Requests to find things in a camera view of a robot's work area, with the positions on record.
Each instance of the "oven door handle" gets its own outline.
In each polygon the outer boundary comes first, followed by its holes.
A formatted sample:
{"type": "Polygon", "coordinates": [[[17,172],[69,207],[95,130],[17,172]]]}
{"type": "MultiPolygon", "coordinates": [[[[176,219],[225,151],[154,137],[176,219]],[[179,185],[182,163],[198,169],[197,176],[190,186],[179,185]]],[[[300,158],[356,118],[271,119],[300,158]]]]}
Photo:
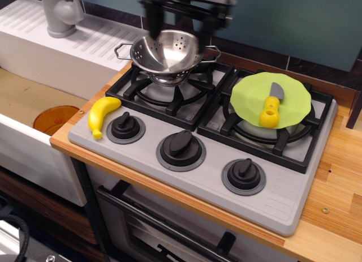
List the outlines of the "oven door handle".
{"type": "MultiPolygon", "coordinates": [[[[116,197],[112,191],[107,190],[104,186],[100,186],[97,191],[97,196],[104,199],[108,203],[118,207],[119,209],[127,212],[130,215],[133,215],[134,217],[137,217],[139,220],[152,225],[153,227],[156,227],[158,230],[164,232],[165,234],[171,236],[172,238],[176,239],[180,243],[186,245],[187,247],[197,251],[199,254],[202,254],[203,256],[217,262],[235,262],[235,260],[230,259],[229,257],[226,257],[227,253],[222,252],[219,246],[216,250],[211,249],[205,244],[202,244],[201,242],[197,241],[196,239],[193,239],[189,235],[182,233],[177,228],[165,223],[161,219],[149,214],[148,212],[145,212],[141,210],[139,207],[134,206],[129,201],[126,201],[122,195],[117,195],[119,197],[116,197]]],[[[231,249],[232,245],[235,242],[235,236],[231,233],[226,232],[229,238],[232,240],[229,241],[227,249],[231,249]]]]}

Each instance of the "lime green silicone lid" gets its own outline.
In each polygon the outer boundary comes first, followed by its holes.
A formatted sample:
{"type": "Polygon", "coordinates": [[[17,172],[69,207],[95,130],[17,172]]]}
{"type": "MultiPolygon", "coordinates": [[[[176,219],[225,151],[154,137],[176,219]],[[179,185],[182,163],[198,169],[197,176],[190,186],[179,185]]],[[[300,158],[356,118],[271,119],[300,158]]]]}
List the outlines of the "lime green silicone lid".
{"type": "Polygon", "coordinates": [[[285,94],[278,110],[280,121],[275,129],[300,123],[311,111],[312,98],[300,81],[285,74],[261,72],[244,77],[232,88],[230,102],[235,112],[252,125],[262,127],[259,115],[273,82],[278,83],[285,94]]]}

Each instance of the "yellow knife handle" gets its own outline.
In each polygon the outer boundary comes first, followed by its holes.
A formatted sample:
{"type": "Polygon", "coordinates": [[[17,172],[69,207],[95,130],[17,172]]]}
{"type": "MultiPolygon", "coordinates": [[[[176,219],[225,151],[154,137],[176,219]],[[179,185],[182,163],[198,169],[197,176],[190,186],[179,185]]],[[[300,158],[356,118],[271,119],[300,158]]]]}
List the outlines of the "yellow knife handle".
{"type": "Polygon", "coordinates": [[[280,115],[278,113],[278,108],[280,105],[280,100],[275,96],[269,96],[264,101],[264,110],[259,116],[260,124],[265,128],[274,128],[278,125],[280,120],[280,115]]]}

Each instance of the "black cable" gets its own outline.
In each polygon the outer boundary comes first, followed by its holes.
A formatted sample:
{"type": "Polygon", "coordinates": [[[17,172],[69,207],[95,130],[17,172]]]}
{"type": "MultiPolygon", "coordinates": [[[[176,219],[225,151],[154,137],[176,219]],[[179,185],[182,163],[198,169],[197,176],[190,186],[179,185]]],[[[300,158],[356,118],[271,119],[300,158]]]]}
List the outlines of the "black cable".
{"type": "Polygon", "coordinates": [[[25,257],[25,252],[27,251],[28,244],[29,244],[30,234],[29,234],[28,225],[25,223],[25,221],[23,221],[23,219],[13,216],[13,215],[8,215],[8,214],[0,214],[0,221],[15,222],[20,226],[20,228],[24,232],[23,244],[20,248],[18,256],[16,257],[16,259],[14,261],[14,262],[22,262],[25,257]]]}

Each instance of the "orange cup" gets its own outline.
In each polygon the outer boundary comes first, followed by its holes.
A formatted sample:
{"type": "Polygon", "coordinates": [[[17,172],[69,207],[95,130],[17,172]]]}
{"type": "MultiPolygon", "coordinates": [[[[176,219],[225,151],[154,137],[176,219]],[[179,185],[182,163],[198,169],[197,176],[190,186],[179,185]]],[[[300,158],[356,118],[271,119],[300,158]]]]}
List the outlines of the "orange cup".
{"type": "Polygon", "coordinates": [[[33,128],[47,135],[52,136],[59,130],[79,108],[71,105],[57,106],[49,108],[36,117],[33,128]]]}

